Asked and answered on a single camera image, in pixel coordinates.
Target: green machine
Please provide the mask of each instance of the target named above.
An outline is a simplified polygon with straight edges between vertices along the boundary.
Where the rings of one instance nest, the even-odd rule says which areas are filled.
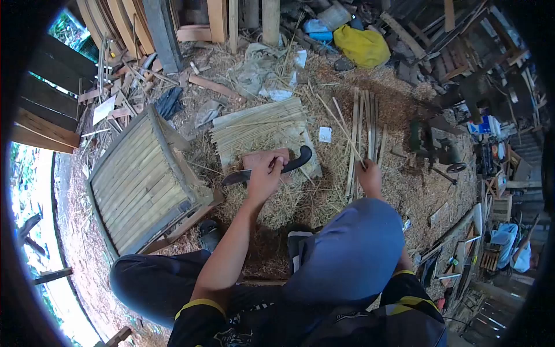
[[[411,136],[409,145],[411,151],[419,157],[428,158],[430,166],[429,171],[435,171],[445,177],[453,185],[457,185],[457,180],[449,177],[446,173],[435,168],[433,165],[436,161],[443,165],[449,165],[447,173],[457,173],[466,169],[466,163],[461,162],[457,148],[448,138],[437,139],[441,147],[433,144],[434,137],[432,129],[428,122],[413,119],[411,121]]]

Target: wheel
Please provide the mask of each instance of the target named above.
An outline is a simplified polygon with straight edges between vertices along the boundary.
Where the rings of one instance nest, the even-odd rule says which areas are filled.
[[[447,173],[457,173],[461,172],[466,169],[466,163],[455,163],[453,165],[449,165],[447,168]]]

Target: bundle of bamboo sticks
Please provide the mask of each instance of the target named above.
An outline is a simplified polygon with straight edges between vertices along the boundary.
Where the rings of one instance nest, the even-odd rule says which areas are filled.
[[[306,123],[306,113],[300,98],[289,98],[242,112],[244,114],[210,130],[211,142],[216,144],[217,154],[286,127]]]

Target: black knife handle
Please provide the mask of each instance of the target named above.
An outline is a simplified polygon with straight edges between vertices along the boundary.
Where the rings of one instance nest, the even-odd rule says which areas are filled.
[[[283,167],[281,173],[287,173],[289,171],[300,168],[301,166],[306,164],[310,160],[310,158],[312,158],[312,150],[310,149],[310,147],[302,145],[301,155],[297,159],[288,162],[287,165]]]

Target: yellow trim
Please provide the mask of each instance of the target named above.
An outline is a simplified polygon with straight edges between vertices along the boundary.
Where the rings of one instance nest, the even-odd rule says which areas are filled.
[[[395,308],[391,311],[391,313],[388,314],[388,316],[393,316],[395,314],[399,314],[399,313],[403,313],[406,311],[410,311],[413,308],[410,308],[408,306],[403,306],[403,305],[395,305]]]
[[[414,275],[414,272],[412,272],[410,270],[401,270],[401,271],[397,271],[396,273],[394,273],[393,276],[391,276],[391,277],[395,277],[395,276],[400,275],[400,274]]]
[[[224,317],[225,317],[225,311],[216,302],[214,302],[210,299],[196,299],[196,300],[190,301],[190,302],[186,303],[185,305],[183,305],[183,307],[175,315],[174,320],[177,320],[177,318],[179,318],[179,315],[181,314],[181,311],[183,311],[184,309],[188,309],[189,307],[196,306],[196,305],[212,306],[213,308],[216,308],[218,311],[220,311],[221,314],[223,314]]]
[[[401,298],[401,300],[399,300],[397,302],[398,305],[418,305],[419,303],[421,303],[422,301],[425,301],[427,303],[429,303],[430,305],[433,306],[433,308],[435,308],[438,312],[439,310],[437,309],[437,307],[433,304],[433,302],[431,300],[426,300],[426,299],[422,299],[422,298],[418,298],[416,296],[403,296]]]

